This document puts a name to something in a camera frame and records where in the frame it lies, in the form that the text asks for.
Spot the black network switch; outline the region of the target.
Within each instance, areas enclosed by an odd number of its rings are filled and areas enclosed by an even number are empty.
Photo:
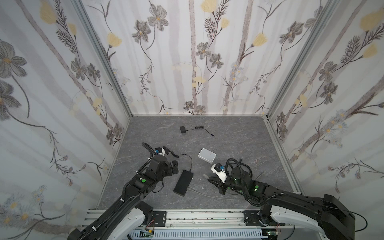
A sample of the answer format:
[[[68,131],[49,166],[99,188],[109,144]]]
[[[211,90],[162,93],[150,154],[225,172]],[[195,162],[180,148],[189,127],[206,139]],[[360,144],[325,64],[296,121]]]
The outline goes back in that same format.
[[[187,193],[188,187],[193,179],[194,174],[190,171],[183,170],[173,192],[179,196],[184,197]]]

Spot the white network switch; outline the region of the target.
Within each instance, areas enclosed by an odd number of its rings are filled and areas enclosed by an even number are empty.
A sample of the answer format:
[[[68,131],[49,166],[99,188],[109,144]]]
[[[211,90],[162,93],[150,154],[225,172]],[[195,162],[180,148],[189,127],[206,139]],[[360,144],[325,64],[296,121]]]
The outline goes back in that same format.
[[[205,148],[202,148],[198,154],[198,158],[212,164],[216,158],[217,154],[213,153],[210,150],[207,150]]]

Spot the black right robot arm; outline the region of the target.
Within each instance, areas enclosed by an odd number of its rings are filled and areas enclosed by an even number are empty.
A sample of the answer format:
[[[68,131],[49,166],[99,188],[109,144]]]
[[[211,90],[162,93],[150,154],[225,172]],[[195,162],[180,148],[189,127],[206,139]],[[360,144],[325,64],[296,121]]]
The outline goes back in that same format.
[[[249,166],[235,159],[228,159],[225,165],[214,164],[211,171],[215,176],[208,181],[220,194],[234,191],[260,209],[257,221],[263,227],[271,222],[287,224],[292,220],[294,225],[311,228],[329,240],[355,239],[357,213],[348,210],[332,195],[308,197],[253,180]]]

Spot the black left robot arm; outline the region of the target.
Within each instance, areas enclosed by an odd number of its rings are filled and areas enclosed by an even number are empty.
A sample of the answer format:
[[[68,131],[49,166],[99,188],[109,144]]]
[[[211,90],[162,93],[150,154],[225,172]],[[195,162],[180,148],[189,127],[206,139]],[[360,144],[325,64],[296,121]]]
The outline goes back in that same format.
[[[168,161],[166,155],[174,153],[167,147],[153,149],[147,143],[142,146],[150,152],[150,157],[124,185],[120,197],[83,230],[74,229],[69,240],[122,240],[135,228],[151,223],[153,208],[143,200],[165,177],[179,172],[179,163]]]

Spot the black power adapter with cable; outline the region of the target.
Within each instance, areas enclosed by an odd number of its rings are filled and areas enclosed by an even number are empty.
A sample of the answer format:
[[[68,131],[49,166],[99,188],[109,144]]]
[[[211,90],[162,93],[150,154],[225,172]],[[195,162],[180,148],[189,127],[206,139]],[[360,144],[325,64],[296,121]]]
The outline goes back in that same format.
[[[188,157],[188,158],[191,160],[191,164],[190,164],[189,172],[192,171],[192,168],[193,168],[193,159],[192,159],[191,156],[189,156],[189,155],[187,155],[187,154],[180,154],[180,155],[175,154],[173,151],[171,151],[169,148],[167,148],[167,147],[165,147],[165,146],[163,147],[163,149],[164,149],[165,154],[167,154],[167,155],[171,154],[171,155],[172,155],[173,157],[175,157],[175,158],[180,158],[180,156]]]

